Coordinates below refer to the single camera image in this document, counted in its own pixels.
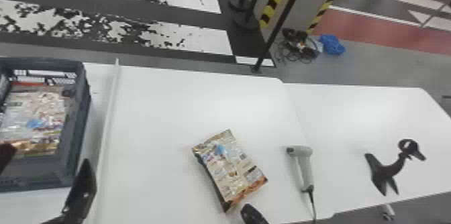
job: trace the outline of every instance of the plastic crate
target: plastic crate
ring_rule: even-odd
[[[85,67],[71,60],[0,58],[0,112],[8,110],[8,94],[13,85],[21,82],[62,87],[62,96],[70,99],[70,106],[55,151],[50,155],[15,157],[0,176],[0,192],[70,186],[77,172],[91,104]]]

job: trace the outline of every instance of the black cable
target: black cable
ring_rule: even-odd
[[[306,193],[309,194],[311,208],[312,208],[312,211],[313,211],[313,219],[312,219],[311,223],[315,224],[316,223],[316,206],[315,206],[315,201],[313,199],[313,189],[314,189],[314,186],[311,185],[306,190],[303,190],[303,192],[306,192]]]
[[[311,202],[311,208],[313,210],[313,220],[311,221],[312,224],[316,223],[316,207],[315,207],[315,201],[313,199],[313,189],[309,191],[309,198]]]
[[[315,53],[312,49],[310,49],[311,52],[309,52],[309,53],[305,53],[300,50],[291,50],[290,47],[293,47],[293,46],[290,45],[289,41],[285,38],[276,40],[275,44],[276,44],[275,55],[277,55],[276,58],[278,61],[286,59],[289,62],[301,61],[304,64],[310,64],[316,58],[316,55],[312,55]]]

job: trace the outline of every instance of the black cord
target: black cord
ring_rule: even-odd
[[[310,64],[314,61],[314,57],[306,55],[304,52],[301,51],[294,51],[290,50],[287,46],[289,43],[288,40],[282,38],[275,42],[276,44],[276,55],[277,60],[281,61],[283,59],[286,59],[290,62],[296,62],[301,61],[304,64]]]
[[[313,219],[312,219],[311,223],[315,224],[316,223],[316,206],[315,206],[315,200],[313,199],[313,189],[314,189],[314,186],[311,185],[306,190],[303,190],[303,192],[306,192],[309,194],[311,208],[313,210]]]
[[[313,210],[313,220],[311,221],[312,224],[316,223],[316,207],[315,207],[315,201],[313,199],[313,189],[309,190],[309,198],[310,198],[310,202],[311,202],[311,208]]]

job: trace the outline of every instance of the table surface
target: table surface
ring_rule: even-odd
[[[128,66],[120,76],[89,223],[242,223],[244,203],[270,223],[311,219],[285,152],[306,141],[280,80]],[[191,148],[226,129],[268,183],[224,214]],[[324,196],[319,218],[332,216]]]
[[[286,85],[313,148],[315,181],[329,184],[334,211],[451,191],[451,119],[422,89]],[[373,185],[364,154],[383,164],[397,159],[400,139],[419,143],[427,160],[407,160],[395,177],[399,195]]]
[[[114,66],[85,64],[91,86],[91,107],[81,158],[96,159],[96,146],[102,136],[103,122],[107,110],[107,98],[111,88]],[[0,194],[0,216],[2,223],[41,223],[58,216],[69,188],[12,192]]]

